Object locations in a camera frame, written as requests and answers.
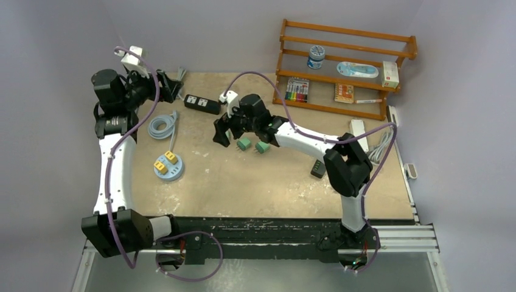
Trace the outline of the black power strip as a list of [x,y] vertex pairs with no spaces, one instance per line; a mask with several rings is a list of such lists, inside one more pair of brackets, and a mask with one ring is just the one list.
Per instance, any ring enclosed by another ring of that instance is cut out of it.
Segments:
[[221,105],[215,100],[188,94],[184,98],[184,106],[204,113],[218,115],[221,112]]
[[318,179],[321,179],[324,177],[325,173],[326,167],[324,163],[320,160],[316,160],[312,166],[310,174]]

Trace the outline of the yellow charger plug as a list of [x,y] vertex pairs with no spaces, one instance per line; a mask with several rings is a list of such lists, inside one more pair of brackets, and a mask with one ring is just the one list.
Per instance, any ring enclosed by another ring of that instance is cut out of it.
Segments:
[[153,164],[153,166],[154,166],[156,173],[158,173],[159,175],[166,175],[168,172],[167,166],[161,161],[156,161]]
[[178,162],[178,157],[171,151],[165,152],[164,156],[173,165],[175,165]]

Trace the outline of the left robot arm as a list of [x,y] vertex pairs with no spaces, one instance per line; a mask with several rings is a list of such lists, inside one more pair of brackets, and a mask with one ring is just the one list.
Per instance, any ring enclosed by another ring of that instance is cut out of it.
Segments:
[[159,241],[167,249],[181,243],[171,215],[148,217],[132,200],[132,162],[140,121],[136,110],[147,100],[172,103],[183,87],[158,69],[156,75],[102,69],[91,77],[98,102],[94,131],[101,152],[101,175],[93,214],[82,218],[81,230],[104,258],[127,256]]

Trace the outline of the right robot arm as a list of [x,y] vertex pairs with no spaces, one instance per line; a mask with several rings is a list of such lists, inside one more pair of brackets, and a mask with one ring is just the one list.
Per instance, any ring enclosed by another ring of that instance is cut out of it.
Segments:
[[332,136],[300,127],[286,117],[272,115],[257,94],[240,98],[228,91],[220,94],[218,102],[226,106],[226,113],[214,122],[214,142],[228,147],[227,132],[236,139],[254,133],[261,142],[292,148],[319,160],[330,185],[341,196],[343,243],[355,248],[364,242],[363,193],[371,178],[372,163],[352,134]]

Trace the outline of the round white socket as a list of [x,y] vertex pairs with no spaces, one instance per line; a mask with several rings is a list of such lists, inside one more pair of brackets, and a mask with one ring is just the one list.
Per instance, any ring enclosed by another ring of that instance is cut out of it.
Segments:
[[181,177],[181,175],[183,174],[183,171],[185,169],[185,165],[184,165],[184,162],[182,160],[182,158],[175,154],[177,157],[178,157],[178,162],[173,165],[171,164],[163,155],[159,156],[156,161],[161,161],[163,162],[167,168],[168,168],[168,172],[166,175],[159,175],[158,173],[156,173],[154,167],[153,167],[153,170],[154,170],[154,173],[155,175],[161,179],[162,181],[166,181],[166,182],[170,182],[170,181],[175,181],[177,179],[179,179]]

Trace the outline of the marker pen set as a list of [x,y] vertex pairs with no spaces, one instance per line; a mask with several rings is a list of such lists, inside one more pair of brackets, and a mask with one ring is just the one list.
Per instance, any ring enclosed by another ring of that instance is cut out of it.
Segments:
[[293,102],[308,102],[309,80],[304,78],[290,77],[287,82],[285,100]]

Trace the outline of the blue white jar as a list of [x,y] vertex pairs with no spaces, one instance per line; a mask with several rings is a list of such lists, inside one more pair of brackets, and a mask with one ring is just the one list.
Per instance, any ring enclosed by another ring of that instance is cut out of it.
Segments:
[[321,69],[325,57],[325,48],[320,45],[314,45],[309,50],[307,66],[310,69]]

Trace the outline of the small orange notebook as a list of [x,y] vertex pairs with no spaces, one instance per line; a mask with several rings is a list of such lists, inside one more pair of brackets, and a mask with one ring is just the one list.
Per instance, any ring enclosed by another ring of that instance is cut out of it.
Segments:
[[334,101],[352,104],[354,99],[354,87],[344,83],[336,83],[334,91]]

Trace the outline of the wooden shelf rack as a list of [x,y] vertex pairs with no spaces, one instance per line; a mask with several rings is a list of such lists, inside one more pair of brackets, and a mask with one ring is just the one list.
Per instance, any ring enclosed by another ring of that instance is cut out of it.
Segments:
[[[276,64],[276,86],[287,87],[290,77],[309,80],[308,102],[285,100],[285,92],[274,94],[273,103],[327,113],[385,120],[387,99],[401,90],[382,86],[383,61],[395,62],[401,70],[405,60],[414,60],[418,54],[414,35],[371,32],[320,24],[302,23],[283,19],[279,33],[279,56]],[[309,50],[320,45],[326,50],[321,69],[307,66]],[[375,66],[376,78],[346,77],[336,70],[338,63],[348,61]],[[348,104],[334,101],[336,83],[354,87],[354,99],[383,99],[381,103]]]

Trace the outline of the blue oval package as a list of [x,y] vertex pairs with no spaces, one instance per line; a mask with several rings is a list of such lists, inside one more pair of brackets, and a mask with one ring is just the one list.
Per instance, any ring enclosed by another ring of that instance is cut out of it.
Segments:
[[337,64],[336,70],[346,77],[376,78],[379,75],[375,66],[361,63],[342,61]]

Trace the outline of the white red box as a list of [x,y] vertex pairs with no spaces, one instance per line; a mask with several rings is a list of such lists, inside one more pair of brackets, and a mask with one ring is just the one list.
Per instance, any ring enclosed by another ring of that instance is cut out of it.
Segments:
[[399,86],[399,69],[395,62],[383,61],[382,64],[382,86],[386,88],[397,88]]

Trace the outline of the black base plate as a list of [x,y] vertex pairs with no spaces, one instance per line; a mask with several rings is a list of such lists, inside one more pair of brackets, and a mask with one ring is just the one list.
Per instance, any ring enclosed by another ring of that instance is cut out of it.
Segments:
[[375,258],[380,237],[366,225],[353,233],[338,218],[175,217],[156,249],[182,251],[186,264],[207,259],[318,260],[357,269]]

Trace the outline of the white wall clip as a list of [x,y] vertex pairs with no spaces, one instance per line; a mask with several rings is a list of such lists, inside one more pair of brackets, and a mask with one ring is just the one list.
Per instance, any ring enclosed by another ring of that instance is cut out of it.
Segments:
[[397,114],[397,110],[394,106],[388,105],[386,107],[386,113],[387,113],[387,119],[389,123],[394,123],[396,127],[398,128],[400,126],[399,124],[399,117]]
[[416,166],[412,163],[404,164],[405,174],[407,179],[417,179],[417,169]]

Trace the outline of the lower white wall clip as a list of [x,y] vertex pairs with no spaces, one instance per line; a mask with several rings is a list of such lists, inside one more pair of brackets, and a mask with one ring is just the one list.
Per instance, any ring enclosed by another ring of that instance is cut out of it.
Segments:
[[412,163],[404,164],[405,174],[407,179],[417,179],[417,169],[416,166]]

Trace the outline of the aluminium rail frame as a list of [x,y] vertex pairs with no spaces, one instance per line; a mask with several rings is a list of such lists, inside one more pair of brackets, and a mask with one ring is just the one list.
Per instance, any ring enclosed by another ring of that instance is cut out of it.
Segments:
[[257,94],[238,97],[227,89],[219,102],[228,107],[215,123],[214,142],[228,147],[231,138],[254,133],[267,146],[309,155],[326,169],[341,201],[339,219],[217,218],[145,216],[131,200],[131,163],[141,121],[135,110],[147,99],[171,102],[176,88],[162,75],[132,82],[112,70],[92,76],[98,97],[95,132],[102,160],[99,193],[93,214],[82,220],[89,244],[103,257],[121,255],[130,268],[138,255],[156,256],[157,272],[172,277],[167,264],[196,265],[206,259],[319,260],[339,263],[357,274],[378,253],[425,253],[439,291],[439,245],[431,225],[371,224],[366,192],[379,173],[358,139],[350,133],[331,136],[296,125],[289,116],[271,114]]

